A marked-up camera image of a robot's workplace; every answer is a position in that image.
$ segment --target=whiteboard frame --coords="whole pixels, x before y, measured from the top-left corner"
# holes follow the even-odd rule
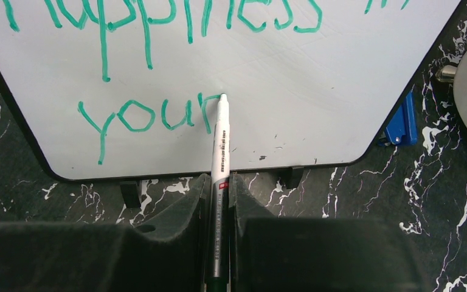
[[[366,148],[366,151],[364,154],[357,158],[355,161],[351,161],[348,163],[341,163],[341,164],[321,164],[321,165],[289,165],[286,167],[273,167],[269,169],[242,169],[242,170],[231,170],[232,172],[241,172],[241,173],[248,173],[248,172],[260,172],[260,171],[270,171],[270,170],[284,170],[288,169],[292,166],[299,166],[299,167],[315,167],[315,168],[325,168],[325,167],[339,167],[339,166],[348,166],[348,165],[353,165],[360,160],[364,159],[370,150],[372,145],[376,144],[376,141],[379,139],[381,133],[384,131],[386,128],[387,124],[391,120],[391,118],[394,116],[400,105],[403,103],[405,97],[408,95],[410,90],[412,89],[412,86],[414,84],[414,80],[416,77],[418,77],[418,74],[420,73],[420,69],[425,67],[428,64],[428,60],[430,59],[430,56],[434,53],[437,45],[439,42],[443,39],[443,37],[446,35],[447,30],[450,28],[451,25],[455,24],[458,20],[458,16],[460,16],[461,11],[466,7],[467,5],[467,0],[461,0],[457,7],[455,8],[454,12],[448,19],[447,23],[443,26],[443,29],[441,32],[438,34],[438,37],[436,37],[434,43],[432,44],[431,48],[427,52],[427,54],[423,57],[420,65],[416,69],[415,73],[413,76],[411,76],[411,79],[409,82],[407,82],[407,86],[404,88],[402,91],[401,95],[398,97],[398,100],[396,101],[395,105],[389,112],[388,116],[386,117],[384,123],[380,126],[378,132],[375,134],[375,137],[373,138],[372,142],[368,145]],[[69,181],[69,182],[84,182],[84,181],[124,181],[124,180],[138,180],[138,179],[149,179],[149,178],[163,178],[163,177],[175,177],[175,176],[195,176],[198,175],[202,172],[195,172],[195,173],[171,173],[171,174],[163,174],[163,175],[148,175],[148,176],[122,176],[122,177],[110,177],[110,178],[93,178],[93,179],[67,179],[62,176],[57,175],[50,167],[49,163],[47,162],[47,159],[42,152],[35,135],[31,131],[29,125],[26,122],[26,119],[24,118],[24,115],[22,114],[21,110],[19,109],[19,106],[17,105],[17,102],[15,101],[15,98],[13,97],[13,94],[11,93],[10,89],[8,88],[8,85],[6,84],[6,81],[4,80],[4,77],[1,74],[0,71],[0,93],[1,97],[8,106],[10,112],[12,113],[13,118],[15,119],[16,123],[18,124],[20,130],[22,131],[24,137],[26,138],[26,141],[28,142],[29,146],[33,150],[33,154],[35,155],[36,159],[40,163],[41,168],[44,170],[47,175],[50,177],[58,180],[58,181]]]

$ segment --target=red logo on marker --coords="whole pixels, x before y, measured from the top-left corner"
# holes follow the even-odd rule
[[[222,182],[221,184],[219,184],[220,190],[227,189],[227,188],[228,188],[228,182]]]

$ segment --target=blue object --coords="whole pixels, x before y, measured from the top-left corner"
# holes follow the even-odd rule
[[[414,102],[412,92],[410,92],[387,124],[384,137],[378,144],[380,146],[414,145],[416,142],[418,142],[418,132],[414,116]]]

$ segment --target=marble countertop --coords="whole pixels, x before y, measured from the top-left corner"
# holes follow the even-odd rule
[[[433,291],[467,291],[467,131],[449,85],[432,81],[467,50],[467,5],[427,56],[412,88],[418,143],[372,147],[357,163],[305,170],[288,190],[275,173],[245,173],[273,214],[371,218],[396,224],[423,261]],[[184,196],[193,178],[142,182],[142,206],[126,209],[117,182],[59,182],[40,167],[0,98],[0,221],[115,222],[137,225]]]

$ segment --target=green ink stroke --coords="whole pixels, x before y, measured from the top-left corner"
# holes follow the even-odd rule
[[[144,0],[137,0],[137,5],[139,6],[140,17],[142,18],[142,26],[144,27],[144,53],[146,55],[146,64],[148,65],[148,69],[152,70],[150,25],[148,24],[148,15],[144,7]]]
[[[148,122],[148,124],[145,127],[135,129],[124,119],[124,114],[125,114],[126,110],[128,110],[128,108],[130,107],[130,105],[136,105],[140,109],[142,109],[142,110],[148,112],[149,114],[151,114],[151,119],[150,119],[150,121]],[[124,124],[124,126],[128,130],[130,130],[131,132],[146,132],[153,125],[156,115],[155,115],[154,111],[151,108],[149,108],[149,107],[141,104],[140,102],[132,99],[132,100],[127,101],[123,106],[121,106],[121,109],[117,113],[117,117]]]
[[[171,126],[168,122],[167,122],[167,117],[166,117],[166,112],[167,112],[167,104],[169,103],[169,100],[164,100],[164,102],[162,103],[162,123],[164,124],[164,126],[173,131],[175,129],[177,129],[178,127],[180,127],[181,125],[185,124],[185,122],[187,122],[187,125],[191,126],[191,127],[194,127],[194,123],[191,121],[191,117],[192,117],[192,103],[190,100],[187,101],[187,104],[185,105],[185,116],[183,117],[183,119],[180,121],[180,123],[177,123],[176,125],[174,126]]]
[[[271,0],[241,0],[239,3],[239,10],[237,10],[237,18],[239,18],[248,28],[253,32],[261,32],[266,28],[266,21],[264,21],[259,27],[254,26],[246,17],[244,17],[244,4],[245,3],[262,3],[264,5],[271,4]]]
[[[53,2],[51,2],[51,0],[44,0],[44,2],[46,3],[47,9],[49,10],[49,15],[51,16],[55,27],[60,29],[62,25],[60,23],[60,20],[58,19],[58,15],[56,13]]]
[[[319,8],[319,6],[316,4],[316,2],[314,0],[309,0],[309,3],[312,5],[312,7],[314,7],[314,10],[317,13],[316,27],[312,27],[312,28],[309,28],[309,29],[303,29],[301,27],[295,26],[293,28],[293,30],[295,32],[298,32],[298,33],[314,33],[314,32],[317,32],[319,30],[319,28],[321,27],[321,22],[323,20],[323,11],[321,10],[321,8]]]
[[[210,12],[212,12],[212,0],[205,0],[205,8],[203,9],[203,17],[201,18],[201,36],[207,36],[209,28]]]
[[[187,20],[187,42],[192,44],[192,15],[190,14],[189,0],[184,0],[185,18]]]
[[[404,5],[402,5],[402,9],[406,8],[406,6],[408,5],[408,3],[409,3],[409,0],[406,0],[406,1],[404,2]]]
[[[291,25],[292,20],[293,20],[293,17],[292,17],[292,10],[291,10],[291,8],[290,8],[290,6],[289,6],[289,2],[288,2],[287,0],[282,0],[282,3],[283,3],[283,6],[285,7],[285,11],[287,12],[288,20],[287,20],[286,23],[280,24],[280,22],[278,21],[278,19],[275,18],[275,28],[276,28],[277,30],[287,28],[288,26]]]
[[[72,25],[78,29],[84,29],[85,23],[87,22],[87,13],[85,12],[85,8],[81,11],[80,20],[76,20],[72,14],[67,11],[65,8],[65,4],[63,4],[63,0],[57,0],[58,8],[60,9],[61,14],[67,18],[67,20],[72,23]]]
[[[8,22],[10,23],[10,27],[15,31],[15,32],[20,32],[21,30],[19,29],[19,26],[15,22],[15,16],[13,16],[13,7],[10,4],[9,0],[2,0],[4,3],[4,8],[6,9],[6,17],[8,17]]]
[[[199,107],[201,108],[201,114],[203,115],[203,121],[205,122],[205,128],[207,129],[207,134],[211,134],[212,131],[210,130],[209,118],[207,117],[207,103],[209,100],[212,99],[219,99],[221,95],[217,96],[209,96],[203,100],[203,95],[198,93],[198,103]]]
[[[366,5],[366,9],[364,10],[364,14],[368,14],[370,9],[372,8],[373,0],[368,0],[368,4]]]
[[[161,19],[153,19],[153,18],[148,18],[148,22],[150,24],[168,24],[171,21],[175,20],[176,18],[176,4],[175,0],[169,0],[169,6],[171,7],[171,11],[169,12],[169,16],[166,18],[161,18]]]
[[[85,120],[87,120],[87,122],[90,123],[91,126],[94,127],[94,129],[96,129],[96,131],[99,132],[99,135],[100,135],[100,137],[99,137],[99,139],[100,139],[100,153],[99,153],[99,160],[97,161],[97,163],[98,163],[98,165],[102,165],[103,160],[105,158],[105,150],[106,150],[106,148],[105,148],[106,132],[108,131],[108,126],[110,125],[112,120],[116,117],[116,114],[111,113],[110,116],[108,116],[108,118],[106,119],[106,122],[103,125],[103,129],[100,129],[94,123],[94,121],[88,116],[88,114],[86,113],[85,109],[83,108],[83,102],[78,103],[78,112],[80,112],[81,115],[85,118]]]
[[[228,8],[228,15],[226,16],[226,28],[232,28],[232,15],[234,14],[235,0],[230,0],[230,7]]]
[[[99,19],[96,17],[96,15],[94,14],[94,12],[92,12],[92,8],[90,8],[90,4],[88,2],[89,0],[82,0],[83,2],[83,9],[85,10],[85,12],[87,13],[87,15],[89,16],[89,19],[94,22],[94,23],[99,23]]]
[[[130,0],[123,0],[124,4],[128,8],[128,11],[130,12],[130,15],[127,17],[116,21],[114,23],[110,22],[108,23],[108,29],[113,32],[114,30],[118,29],[121,26],[125,26],[126,24],[134,21],[137,18],[137,14],[135,12],[135,7],[133,7],[132,3]]]
[[[108,77],[108,45],[106,44],[106,20],[104,0],[97,0],[97,12],[99,15],[99,37],[101,40],[101,62],[103,69],[103,81],[110,82]]]

